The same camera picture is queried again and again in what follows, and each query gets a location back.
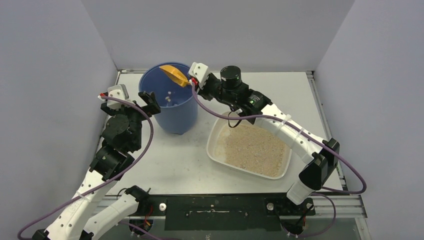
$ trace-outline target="white enclosure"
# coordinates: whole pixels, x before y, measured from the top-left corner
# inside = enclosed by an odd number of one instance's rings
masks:
[[[368,182],[372,237],[423,239],[423,13],[422,0],[2,0],[1,239],[74,194],[117,69],[167,61],[316,70],[332,134]]]
[[[315,74],[340,151],[368,182],[378,240],[424,239],[423,13],[422,0],[356,0]]]
[[[354,0],[82,0],[118,69],[314,70]]]

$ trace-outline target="metal frame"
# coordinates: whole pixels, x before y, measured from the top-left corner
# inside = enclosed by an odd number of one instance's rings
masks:
[[[119,78],[121,74],[144,74],[147,71],[147,69],[122,69],[118,71],[116,82],[118,83]],[[327,122],[327,118],[325,116],[324,110],[323,110],[323,104],[321,103],[317,86],[315,84],[314,74],[312,71],[306,71],[306,76],[309,81],[310,89],[312,91],[312,95],[315,99],[315,103],[317,106],[317,109],[319,111],[319,115],[321,118],[321,122],[324,126],[324,131],[327,139],[330,139],[332,137],[329,124]],[[346,179],[343,174],[343,170],[341,168],[341,165],[339,164],[337,166],[337,172],[340,178],[341,185],[343,189],[347,189],[346,185]],[[362,198],[360,195],[340,195],[340,194],[329,194],[328,197],[330,197],[335,205],[336,205],[336,217],[337,218],[349,218],[349,219],[355,219],[356,226],[359,232],[359,236],[362,240],[370,240],[370,232],[368,230],[366,217],[367,213],[362,201]],[[312,196],[311,197],[314,201],[315,205],[315,212],[316,215],[309,216],[309,218],[332,218],[333,217],[333,207],[331,203],[322,197],[319,196]],[[102,201],[99,203],[97,209],[94,211],[93,214],[97,214],[106,207],[110,206],[114,201],[117,200],[116,195],[106,195]],[[129,216],[127,219],[144,219],[144,216],[138,215],[138,216]],[[150,216],[148,219],[165,219],[165,216]],[[298,216],[280,216],[281,219],[296,219]]]

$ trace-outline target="cable tie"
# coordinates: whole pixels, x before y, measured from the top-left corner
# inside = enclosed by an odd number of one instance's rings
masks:
[[[285,116],[285,118],[283,119],[283,121],[281,121],[280,124],[278,125],[278,127],[276,128],[274,135],[277,135],[277,133],[280,131],[280,129],[284,126],[284,124],[286,124],[287,121],[289,121],[290,119],[292,119],[292,115],[287,114]]]
[[[91,203],[92,202],[92,200],[91,199],[89,199],[88,197],[86,197],[86,196],[84,196],[84,195],[82,195],[79,191],[76,191],[76,194],[81,198],[81,199],[84,199],[85,201],[87,201],[87,202],[89,202],[89,203]]]
[[[304,127],[302,127],[302,129],[301,129],[299,132],[297,132],[297,135],[294,137],[293,142],[291,143],[290,148],[291,148],[291,147],[293,147],[293,144],[296,142],[296,140],[299,138],[299,136],[302,134],[302,132],[303,132],[304,130],[305,130],[305,128],[304,128]]]

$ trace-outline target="white plastic tray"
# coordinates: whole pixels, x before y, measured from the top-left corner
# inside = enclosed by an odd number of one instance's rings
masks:
[[[227,116],[228,113],[229,112],[224,112],[222,115]],[[232,116],[232,117],[237,116],[235,113],[232,113],[232,114],[233,115],[230,114],[230,116]],[[234,126],[236,123],[237,123],[236,120],[230,120],[230,124],[232,126]],[[240,124],[251,125],[247,120],[241,121]],[[286,164],[285,164],[285,166],[281,165],[281,168],[279,169],[278,175],[274,176],[274,177],[259,174],[259,173],[256,173],[256,172],[252,172],[252,171],[249,171],[249,170],[246,170],[246,169],[243,169],[243,168],[240,168],[240,167],[236,167],[236,166],[233,166],[233,165],[226,163],[225,162],[226,159],[223,155],[216,155],[216,148],[223,147],[223,146],[218,146],[217,143],[218,143],[219,137],[221,135],[221,132],[225,128],[229,128],[228,127],[228,120],[218,118],[215,121],[215,124],[213,125],[212,130],[210,131],[210,135],[209,135],[209,138],[207,140],[207,145],[206,145],[206,152],[207,152],[207,155],[210,157],[210,159],[212,159],[213,161],[215,161],[217,163],[223,164],[227,167],[237,169],[239,171],[246,172],[246,173],[249,173],[249,174],[253,174],[253,175],[256,175],[256,176],[259,176],[259,177],[263,177],[263,178],[266,178],[266,179],[277,180],[277,179],[282,178],[284,176],[284,174],[286,174],[287,168],[289,167],[289,164],[290,164],[290,159],[292,158],[292,149],[289,148],[289,146],[287,146],[287,145],[285,145],[285,147],[288,148],[289,150],[284,151],[284,156],[281,159],[281,164],[283,164],[283,163],[286,163]]]

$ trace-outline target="red wire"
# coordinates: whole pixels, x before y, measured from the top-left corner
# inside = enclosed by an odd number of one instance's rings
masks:
[[[144,216],[144,223],[143,223],[143,228],[146,226],[147,224],[147,218],[150,217],[150,215],[152,215],[153,213],[153,205],[150,206],[150,211],[148,212],[148,214],[146,216]]]

